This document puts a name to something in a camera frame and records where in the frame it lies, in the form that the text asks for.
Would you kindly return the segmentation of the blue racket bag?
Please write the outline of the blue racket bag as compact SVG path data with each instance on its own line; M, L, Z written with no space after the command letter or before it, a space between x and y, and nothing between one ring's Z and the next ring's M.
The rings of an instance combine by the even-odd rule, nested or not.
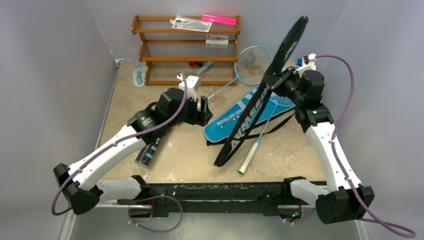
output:
M259 87L256 86L251 89L251 91L249 91L242 98L240 98L233 106L231 106L224 113L219 115L216 119L214 119L204 127L203 135L206 139L207 146L221 145L225 143L226 139L229 137L238 119L241 117L247 104L249 103L253 95L256 93L258 88ZM271 120L278 118L279 116L290 111L294 107L278 107L275 110L273 116L271 117ZM274 103L271 102L271 100L269 99L264 111L262 112L258 121L254 125L254 128L264 125L267 122L267 119L273 109Z

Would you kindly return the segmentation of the black Crossway racket bag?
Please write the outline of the black Crossway racket bag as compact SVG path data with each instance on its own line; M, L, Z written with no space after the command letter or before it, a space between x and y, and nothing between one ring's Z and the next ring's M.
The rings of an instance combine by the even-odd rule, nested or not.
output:
M249 100L235 127L218 153L213 164L215 167L222 167L226 164L249 136L252 131L251 127L258 121L271 96L271 90L266 80L270 80L282 72L283 66L300 41L308 21L309 18L302 15L281 42L271 64L261 79L257 91Z

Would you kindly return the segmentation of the black shuttlecock tube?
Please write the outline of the black shuttlecock tube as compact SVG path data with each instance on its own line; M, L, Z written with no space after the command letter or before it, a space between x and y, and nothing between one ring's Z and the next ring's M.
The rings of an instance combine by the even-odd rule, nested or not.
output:
M161 135L160 137L156 138L151 143L143 147L138 153L138 155L136 156L134 162L139 167L142 167L144 169L149 169L152 163L152 160L154 159L154 155L158 149L158 146L164 137L165 135Z

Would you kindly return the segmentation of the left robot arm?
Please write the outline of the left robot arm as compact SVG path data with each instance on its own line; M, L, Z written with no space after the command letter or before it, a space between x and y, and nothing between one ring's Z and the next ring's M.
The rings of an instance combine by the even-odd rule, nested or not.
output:
M150 103L131 117L110 140L83 159L71 165L58 164L53 174L59 185L51 212L56 212L56 203L63 194L69 210L82 215L100 202L129 199L138 205L146 203L149 191L142 186L140 176L107 185L101 178L132 153L156 143L169 129L181 123L204 127L213 117L209 110L208 97L196 98L185 90L171 87L160 95L158 101Z

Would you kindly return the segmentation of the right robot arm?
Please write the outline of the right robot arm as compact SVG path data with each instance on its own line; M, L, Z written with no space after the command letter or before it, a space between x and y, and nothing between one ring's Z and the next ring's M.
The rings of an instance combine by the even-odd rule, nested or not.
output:
M321 102L324 86L324 76L316 70L295 70L279 86L295 103L295 118L315 147L326 177L326 187L303 177L285 180L289 185L281 189L280 196L288 204L300 199L315 207L324 224L359 220L375 194L370 186L363 186L333 136L334 120Z

